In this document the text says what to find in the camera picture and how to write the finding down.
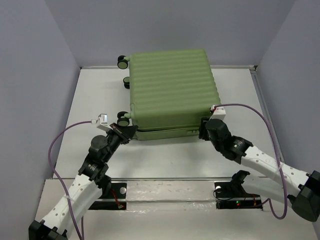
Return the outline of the green suitcase with blue lining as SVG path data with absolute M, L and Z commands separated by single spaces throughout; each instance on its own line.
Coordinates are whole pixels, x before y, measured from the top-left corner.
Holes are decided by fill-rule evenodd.
M 221 98 L 204 49 L 179 49 L 120 55 L 119 69 L 128 69 L 129 112 L 117 124 L 138 127 L 140 141 L 198 134 L 202 118 Z

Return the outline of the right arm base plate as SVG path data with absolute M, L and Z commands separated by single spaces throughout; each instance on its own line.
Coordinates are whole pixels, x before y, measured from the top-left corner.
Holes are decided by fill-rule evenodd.
M 218 210 L 263 209 L 260 195 L 247 193 L 231 182 L 216 182 L 212 195 Z

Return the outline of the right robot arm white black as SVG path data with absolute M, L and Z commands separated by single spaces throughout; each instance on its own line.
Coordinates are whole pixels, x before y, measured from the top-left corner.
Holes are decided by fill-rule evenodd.
M 211 141 L 226 159 L 258 171 L 286 188 L 293 211 L 303 219 L 316 222 L 320 216 L 320 173 L 292 168 L 260 151 L 250 141 L 233 136 L 217 118 L 202 118 L 199 138 Z

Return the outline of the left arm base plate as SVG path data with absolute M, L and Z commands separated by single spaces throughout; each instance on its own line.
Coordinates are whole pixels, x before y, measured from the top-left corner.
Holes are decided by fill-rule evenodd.
M 125 211 L 127 209 L 127 183 L 112 182 L 109 190 L 103 190 L 89 210 Z

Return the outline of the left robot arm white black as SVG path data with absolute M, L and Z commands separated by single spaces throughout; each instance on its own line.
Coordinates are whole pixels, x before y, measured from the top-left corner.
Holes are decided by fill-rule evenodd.
M 40 221 L 34 220 L 28 228 L 30 240 L 67 240 L 73 231 L 80 239 L 79 224 L 91 205 L 110 194 L 111 178 L 106 175 L 108 161 L 120 145 L 128 144 L 138 130 L 137 125 L 107 126 L 106 135 L 95 136 L 88 154 L 70 187 L 63 186 L 64 195 Z

